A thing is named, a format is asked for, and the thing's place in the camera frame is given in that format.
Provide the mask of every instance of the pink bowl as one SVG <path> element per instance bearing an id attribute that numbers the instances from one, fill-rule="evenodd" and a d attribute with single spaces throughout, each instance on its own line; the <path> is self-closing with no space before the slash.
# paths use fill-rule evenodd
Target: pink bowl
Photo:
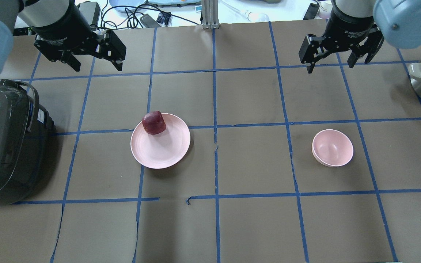
<path id="1" fill-rule="evenodd" d="M 322 130 L 314 136 L 311 151 L 318 162 L 339 167 L 352 160 L 354 147 L 349 137 L 338 130 Z"/>

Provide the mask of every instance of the dark red object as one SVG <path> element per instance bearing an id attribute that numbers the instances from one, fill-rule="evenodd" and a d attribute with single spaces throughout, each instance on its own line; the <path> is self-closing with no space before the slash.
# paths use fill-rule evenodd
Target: dark red object
<path id="1" fill-rule="evenodd" d="M 145 132 L 151 135 L 159 134 L 167 128 L 162 117 L 162 112 L 158 110 L 147 113 L 142 118 L 142 126 Z"/>

